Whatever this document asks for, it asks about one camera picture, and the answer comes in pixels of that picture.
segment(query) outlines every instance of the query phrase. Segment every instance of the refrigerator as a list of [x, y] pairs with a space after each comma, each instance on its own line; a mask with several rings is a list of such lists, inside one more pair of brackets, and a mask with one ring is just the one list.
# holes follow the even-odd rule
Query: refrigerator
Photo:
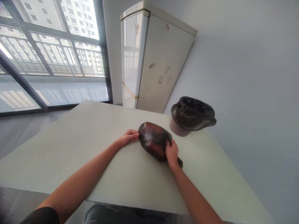
[[121, 15], [123, 106], [162, 113], [197, 30], [141, 1]]

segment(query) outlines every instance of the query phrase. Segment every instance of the red object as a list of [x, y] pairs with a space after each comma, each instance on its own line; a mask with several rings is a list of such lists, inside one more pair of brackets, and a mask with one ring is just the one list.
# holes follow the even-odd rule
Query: red object
[[[141, 124], [138, 132], [141, 146], [158, 161], [167, 161], [166, 142], [169, 141], [171, 146], [172, 135], [164, 128], [151, 122]], [[178, 164], [181, 168], [183, 167], [183, 161], [180, 158], [178, 158]]]

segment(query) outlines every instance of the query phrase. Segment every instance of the person's left hand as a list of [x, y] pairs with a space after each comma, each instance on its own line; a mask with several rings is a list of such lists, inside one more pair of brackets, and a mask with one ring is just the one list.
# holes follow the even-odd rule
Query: person's left hand
[[130, 142], [135, 142], [139, 138], [139, 133], [136, 130], [127, 130], [119, 139], [115, 142], [119, 148], [125, 147]]

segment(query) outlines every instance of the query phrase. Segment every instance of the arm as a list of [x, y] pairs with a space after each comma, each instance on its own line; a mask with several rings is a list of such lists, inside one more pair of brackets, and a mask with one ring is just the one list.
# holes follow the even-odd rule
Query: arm
[[91, 193], [117, 151], [129, 142], [136, 141], [138, 137], [138, 131], [128, 130], [65, 180], [38, 208], [53, 208], [58, 214], [59, 222], [65, 223]]
[[196, 224], [222, 224], [222, 220], [207, 200], [196, 189], [184, 171], [178, 165], [178, 147], [174, 140], [172, 146], [167, 141], [166, 157], [170, 170], [178, 185], [191, 217]]

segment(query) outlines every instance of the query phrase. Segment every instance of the forearm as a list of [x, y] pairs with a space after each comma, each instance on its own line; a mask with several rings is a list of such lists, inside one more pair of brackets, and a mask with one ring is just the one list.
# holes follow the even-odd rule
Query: forearm
[[223, 222], [220, 217], [189, 180], [184, 171], [179, 166], [171, 168], [171, 171], [188, 211], [195, 223], [222, 224]]
[[65, 180], [38, 208], [52, 207], [65, 223], [88, 197], [119, 146], [114, 142]]

